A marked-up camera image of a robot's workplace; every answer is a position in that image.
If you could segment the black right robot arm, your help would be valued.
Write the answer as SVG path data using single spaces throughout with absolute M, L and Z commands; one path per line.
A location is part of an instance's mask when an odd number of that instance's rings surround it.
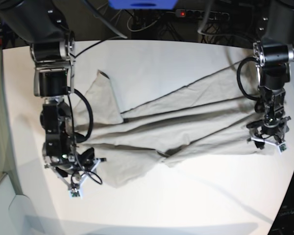
M 71 94 L 74 88 L 74 33 L 51 0 L 0 0 L 0 18 L 30 45 L 35 64 L 34 95 L 44 99 L 40 123 L 45 131 L 42 155 L 45 167 L 79 197 L 87 178 L 102 184 L 95 173 L 101 162 L 94 149 L 78 153 L 77 145 L 91 136 L 94 117 L 90 103 L 80 95 L 89 115 L 86 134 L 75 131 Z

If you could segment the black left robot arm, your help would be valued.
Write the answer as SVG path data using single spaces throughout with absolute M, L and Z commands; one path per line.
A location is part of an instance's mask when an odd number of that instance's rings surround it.
M 285 116 L 284 85 L 291 79 L 290 63 L 294 62 L 294 0 L 272 0 L 258 23 L 259 39 L 253 43 L 253 56 L 240 62 L 237 83 L 244 97 L 255 101 L 257 121 L 247 124 L 248 141 L 264 149 L 270 144 L 282 153 L 287 150 L 285 134 L 289 131 Z M 258 79 L 258 96 L 248 94 L 241 82 L 243 65 L 254 62 Z

